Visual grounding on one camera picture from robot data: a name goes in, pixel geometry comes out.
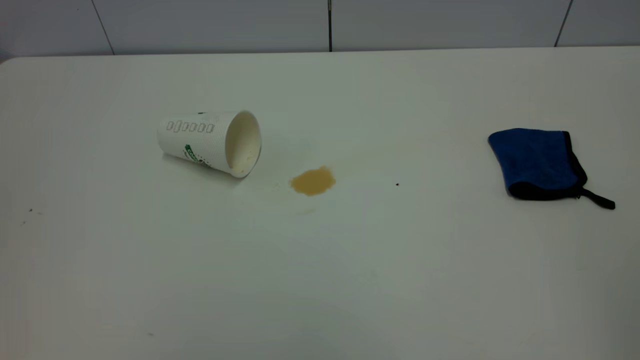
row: white wall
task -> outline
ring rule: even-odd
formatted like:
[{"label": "white wall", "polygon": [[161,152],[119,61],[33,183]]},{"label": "white wall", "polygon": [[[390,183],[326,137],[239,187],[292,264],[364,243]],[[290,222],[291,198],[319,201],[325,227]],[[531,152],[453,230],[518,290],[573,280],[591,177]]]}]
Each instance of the white wall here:
[{"label": "white wall", "polygon": [[640,45],[639,0],[574,0],[558,46]]},{"label": "white wall", "polygon": [[116,54],[329,50],[326,0],[95,0]]},{"label": "white wall", "polygon": [[111,54],[91,0],[0,1],[0,61],[76,54]]},{"label": "white wall", "polygon": [[335,0],[333,49],[553,46],[569,0]]}]

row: brown liquid puddle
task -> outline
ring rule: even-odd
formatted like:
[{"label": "brown liquid puddle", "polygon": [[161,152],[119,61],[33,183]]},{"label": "brown liquid puddle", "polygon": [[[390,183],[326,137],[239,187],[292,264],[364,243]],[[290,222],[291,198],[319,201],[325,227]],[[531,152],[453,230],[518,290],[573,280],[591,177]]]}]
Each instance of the brown liquid puddle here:
[{"label": "brown liquid puddle", "polygon": [[297,193],[313,196],[323,193],[335,185],[335,178],[328,167],[305,171],[289,181],[289,185]]}]

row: white paper cup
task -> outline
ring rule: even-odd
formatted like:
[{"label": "white paper cup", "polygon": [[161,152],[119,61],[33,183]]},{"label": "white paper cup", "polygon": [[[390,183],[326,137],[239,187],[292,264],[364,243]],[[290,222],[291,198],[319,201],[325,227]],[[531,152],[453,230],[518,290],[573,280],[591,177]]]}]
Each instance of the white paper cup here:
[{"label": "white paper cup", "polygon": [[207,112],[164,119],[157,135],[165,153],[235,177],[249,174],[262,147],[258,120],[249,111]]}]

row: cup opening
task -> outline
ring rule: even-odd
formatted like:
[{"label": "cup opening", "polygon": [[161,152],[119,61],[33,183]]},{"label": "cup opening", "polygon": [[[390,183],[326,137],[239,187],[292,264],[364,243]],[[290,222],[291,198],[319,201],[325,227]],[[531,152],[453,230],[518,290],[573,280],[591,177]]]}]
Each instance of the cup opening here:
[{"label": "cup opening", "polygon": [[225,139],[225,152],[231,175],[247,176],[258,161],[261,146],[258,120],[249,111],[240,111],[231,120]]}]

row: blue microfiber towel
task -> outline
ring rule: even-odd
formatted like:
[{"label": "blue microfiber towel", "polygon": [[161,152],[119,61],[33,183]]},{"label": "blue microfiber towel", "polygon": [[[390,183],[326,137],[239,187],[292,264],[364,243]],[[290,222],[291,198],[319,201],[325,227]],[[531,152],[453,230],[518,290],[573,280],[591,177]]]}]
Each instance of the blue microfiber towel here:
[{"label": "blue microfiber towel", "polygon": [[509,193],[523,200],[556,200],[586,196],[605,209],[616,203],[583,188],[580,166],[566,131],[511,129],[489,136]]}]

